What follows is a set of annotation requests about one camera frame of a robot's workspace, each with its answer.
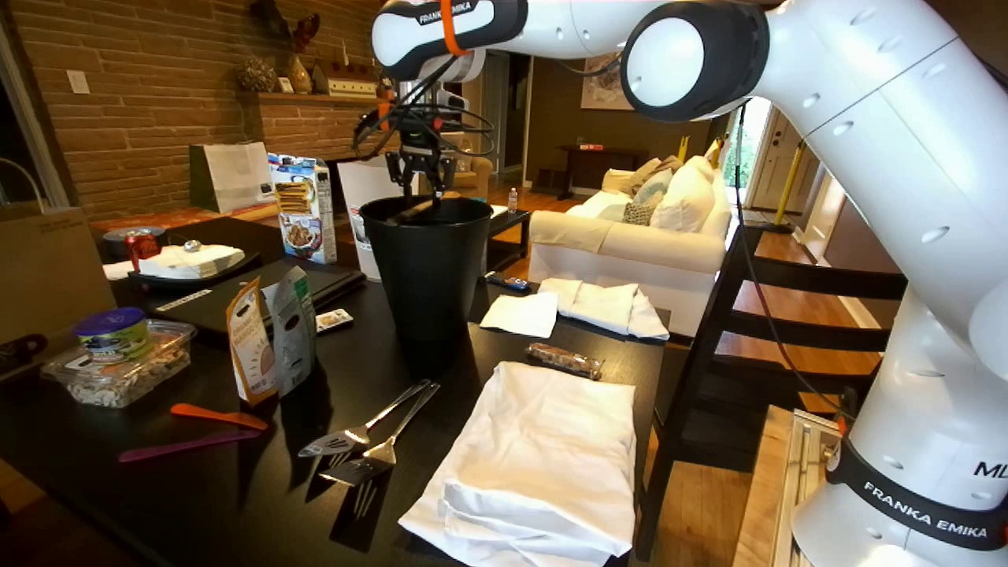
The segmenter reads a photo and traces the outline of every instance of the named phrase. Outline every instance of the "white sofa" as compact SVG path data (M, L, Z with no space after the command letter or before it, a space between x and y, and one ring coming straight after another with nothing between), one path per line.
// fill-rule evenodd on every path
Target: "white sofa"
M653 305L666 311L670 334L697 336L712 282L721 271L733 213L730 194L705 156L686 162L674 175L684 179L689 167L693 174L697 167L702 169L712 192L712 204L693 229L618 221L620 213L615 213L610 202L620 200L600 190L575 211L532 213L530 276L575 276L604 286L638 282Z

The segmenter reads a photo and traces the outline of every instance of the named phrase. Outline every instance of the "black trash bin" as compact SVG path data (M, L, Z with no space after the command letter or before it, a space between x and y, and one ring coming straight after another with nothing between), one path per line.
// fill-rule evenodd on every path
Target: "black trash bin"
M491 204L409 194L369 202L360 213L399 344L442 351L466 336L484 271Z

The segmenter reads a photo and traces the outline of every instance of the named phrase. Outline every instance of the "bottle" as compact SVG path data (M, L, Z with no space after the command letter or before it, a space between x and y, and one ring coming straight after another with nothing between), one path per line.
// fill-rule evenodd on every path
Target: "bottle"
M507 190L507 211L516 211L516 185Z

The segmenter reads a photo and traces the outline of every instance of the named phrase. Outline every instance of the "folded white cloth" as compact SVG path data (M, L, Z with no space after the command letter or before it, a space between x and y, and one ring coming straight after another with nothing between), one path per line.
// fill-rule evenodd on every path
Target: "folded white cloth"
M507 334L526 336L552 336L558 324L558 295L532 294L532 295L497 295L491 309L483 314L478 327L502 327Z
M502 363L399 526L464 565L590 567L634 539L634 386Z
M594 286L569 276L545 276L537 294L558 294L565 318L580 318L625 336L666 339L666 327L638 282Z

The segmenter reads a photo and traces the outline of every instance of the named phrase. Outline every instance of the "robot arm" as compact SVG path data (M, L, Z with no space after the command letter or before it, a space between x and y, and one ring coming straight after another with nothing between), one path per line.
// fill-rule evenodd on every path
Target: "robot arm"
M388 69L483 51L620 51L638 114L769 99L842 179L909 294L833 479L796 517L812 565L1008 565L1008 99L923 0L444 0L374 22Z

